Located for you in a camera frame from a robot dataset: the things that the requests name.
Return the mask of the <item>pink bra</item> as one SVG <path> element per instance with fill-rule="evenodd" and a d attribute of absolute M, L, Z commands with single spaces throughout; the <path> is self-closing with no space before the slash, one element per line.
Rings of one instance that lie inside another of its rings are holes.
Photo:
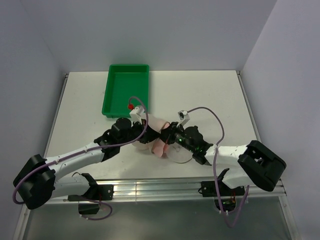
<path fill-rule="evenodd" d="M 162 158 L 168 149 L 168 145 L 160 139 L 160 134 L 163 129 L 170 126 L 170 122 L 149 114 L 148 126 L 157 133 L 156 139 L 147 144 L 148 150 L 158 158 Z"/>

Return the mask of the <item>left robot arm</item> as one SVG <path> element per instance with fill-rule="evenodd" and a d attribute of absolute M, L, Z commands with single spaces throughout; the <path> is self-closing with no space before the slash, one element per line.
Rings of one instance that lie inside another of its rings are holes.
<path fill-rule="evenodd" d="M 119 118 L 100 137 L 80 149 L 47 158 L 39 154 L 32 156 L 13 181 L 13 202 L 34 210 L 50 199 L 63 196 L 98 200 L 99 186 L 89 173 L 67 175 L 115 157 L 126 145 L 152 148 L 166 124 L 167 121 L 154 116 L 140 121 Z"/>

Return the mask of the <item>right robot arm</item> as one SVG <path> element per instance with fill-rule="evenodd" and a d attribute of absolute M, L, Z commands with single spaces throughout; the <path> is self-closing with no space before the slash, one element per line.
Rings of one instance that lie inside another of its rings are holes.
<path fill-rule="evenodd" d="M 217 191 L 229 194 L 240 186 L 255 185 L 272 192 L 287 167 L 285 161 L 258 140 L 238 146 L 217 146 L 204 140 L 197 126 L 184 129 L 177 122 L 161 130 L 167 145 L 178 144 L 188 150 L 200 165 L 223 167 Z"/>

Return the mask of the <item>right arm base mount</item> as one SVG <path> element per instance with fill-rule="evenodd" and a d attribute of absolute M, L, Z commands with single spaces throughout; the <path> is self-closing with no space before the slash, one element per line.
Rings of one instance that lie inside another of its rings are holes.
<path fill-rule="evenodd" d="M 200 183 L 200 188 L 198 189 L 198 193 L 202 195 L 204 198 L 213 197 L 215 198 L 214 204 L 218 211 L 220 211 L 220 206 L 218 202 L 218 195 L 216 191 L 215 182 L 212 181 L 202 181 Z M 232 212 L 237 207 L 236 197 L 242 197 L 245 194 L 245 189 L 243 186 L 239 186 L 237 188 L 231 189 L 226 186 L 223 182 L 218 182 L 219 193 L 221 197 L 221 203 L 223 210 L 225 212 Z"/>

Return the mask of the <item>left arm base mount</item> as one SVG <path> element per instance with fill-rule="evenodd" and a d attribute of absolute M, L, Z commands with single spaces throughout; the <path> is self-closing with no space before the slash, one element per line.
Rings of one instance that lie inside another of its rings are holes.
<path fill-rule="evenodd" d="M 84 195 L 69 195 L 69 202 L 78 202 L 78 213 L 81 217 L 89 220 L 102 219 L 100 216 L 106 211 L 106 218 L 109 217 L 113 208 L 107 201 L 111 201 L 114 195 L 114 186 L 112 184 L 98 184 L 95 188 L 90 189 Z"/>

